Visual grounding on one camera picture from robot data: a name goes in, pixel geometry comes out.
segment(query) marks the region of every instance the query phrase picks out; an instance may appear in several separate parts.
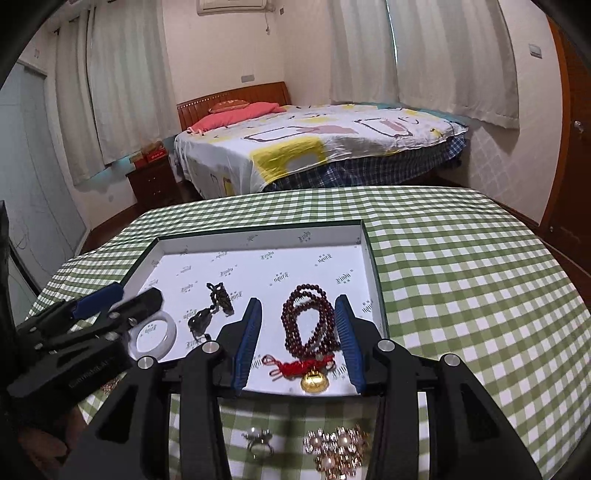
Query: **silver bolt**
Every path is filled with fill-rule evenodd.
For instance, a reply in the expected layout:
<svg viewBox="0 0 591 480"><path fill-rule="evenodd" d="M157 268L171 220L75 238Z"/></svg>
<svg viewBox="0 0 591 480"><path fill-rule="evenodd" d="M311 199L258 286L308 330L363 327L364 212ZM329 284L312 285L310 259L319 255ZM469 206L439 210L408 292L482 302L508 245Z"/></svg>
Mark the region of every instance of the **silver bolt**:
<svg viewBox="0 0 591 480"><path fill-rule="evenodd" d="M138 367L142 370L147 370L148 368L152 368L154 364L154 359L151 356L143 356L138 360Z"/></svg>
<svg viewBox="0 0 591 480"><path fill-rule="evenodd" d="M119 338L119 334L117 332L108 332L105 335L105 338L110 342L114 342L115 340L117 340Z"/></svg>
<svg viewBox="0 0 591 480"><path fill-rule="evenodd" d="M460 357L454 355L453 353L448 353L445 357L443 357L443 361L450 367L457 367L460 364Z"/></svg>
<svg viewBox="0 0 591 480"><path fill-rule="evenodd" d="M215 353L220 349L220 344L217 342L204 343L202 349L205 353Z"/></svg>
<svg viewBox="0 0 591 480"><path fill-rule="evenodd" d="M391 352L396 348L396 344L392 340L380 340L378 342L378 348L382 352Z"/></svg>

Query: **red pillow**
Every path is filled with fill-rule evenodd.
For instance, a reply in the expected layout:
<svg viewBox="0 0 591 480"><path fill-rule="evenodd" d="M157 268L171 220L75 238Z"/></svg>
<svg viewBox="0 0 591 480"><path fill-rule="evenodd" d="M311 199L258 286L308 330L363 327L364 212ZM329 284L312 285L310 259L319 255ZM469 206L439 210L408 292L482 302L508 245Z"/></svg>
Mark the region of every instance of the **red pillow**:
<svg viewBox="0 0 591 480"><path fill-rule="evenodd" d="M229 112L230 110L240 110L250 105L246 100L226 100L225 102L216 103L209 109L209 113Z"/></svg>
<svg viewBox="0 0 591 480"><path fill-rule="evenodd" d="M220 127L229 127L245 120L252 120L253 118L259 118L269 113L285 113L283 107L279 106L279 103L266 103L258 102L248 105L246 108L241 110L230 110L222 113L212 113L211 115L205 116L195 125L190 127L188 131L192 134L209 132Z"/></svg>

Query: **nightstand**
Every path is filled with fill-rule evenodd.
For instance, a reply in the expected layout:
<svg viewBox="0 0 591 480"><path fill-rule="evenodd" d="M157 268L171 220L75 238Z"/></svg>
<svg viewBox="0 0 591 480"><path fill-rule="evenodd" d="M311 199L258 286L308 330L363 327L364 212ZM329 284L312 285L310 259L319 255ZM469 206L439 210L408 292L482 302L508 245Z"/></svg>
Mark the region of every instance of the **nightstand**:
<svg viewBox="0 0 591 480"><path fill-rule="evenodd" d="M126 176L142 212L182 203L168 156L148 163Z"/></svg>

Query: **green checkered tablecloth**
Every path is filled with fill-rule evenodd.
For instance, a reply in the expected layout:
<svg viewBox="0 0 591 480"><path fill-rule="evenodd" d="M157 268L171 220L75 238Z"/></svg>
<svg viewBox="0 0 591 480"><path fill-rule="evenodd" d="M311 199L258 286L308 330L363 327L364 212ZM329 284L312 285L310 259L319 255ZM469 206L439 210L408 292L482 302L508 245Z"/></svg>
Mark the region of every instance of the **green checkered tablecloth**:
<svg viewBox="0 0 591 480"><path fill-rule="evenodd" d="M471 190L362 187L256 194L145 214L98 250L60 269L33 311L123 278L159 235L324 220L364 220L384 293L390 337L429 358L460 355L509 418L549 479L591 422L589 312L544 245ZM80 407L89 420L105 400ZM428 470L421 404L422 476ZM171 412L171 474L178 470L179 399ZM236 478L319 480L303 452L308 430L360 423L371 432L375 400L327 406L301 401L224 402L222 421ZM250 460L241 433L269 427L275 456Z"/></svg>

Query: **red string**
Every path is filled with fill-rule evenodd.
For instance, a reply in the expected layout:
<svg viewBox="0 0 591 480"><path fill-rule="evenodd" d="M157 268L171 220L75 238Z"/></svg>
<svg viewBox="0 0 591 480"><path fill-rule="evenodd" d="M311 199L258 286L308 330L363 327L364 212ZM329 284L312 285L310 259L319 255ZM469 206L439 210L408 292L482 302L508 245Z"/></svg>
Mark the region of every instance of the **red string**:
<svg viewBox="0 0 591 480"><path fill-rule="evenodd" d="M293 362L292 364L284 364L276 360L271 355L265 355L262 358L263 365L270 367L275 365L277 368L269 372L269 375L275 377L277 380L281 377L295 378L303 377L312 370L332 370L335 367L335 356L333 354L325 355L322 360L310 359L304 361Z"/></svg>

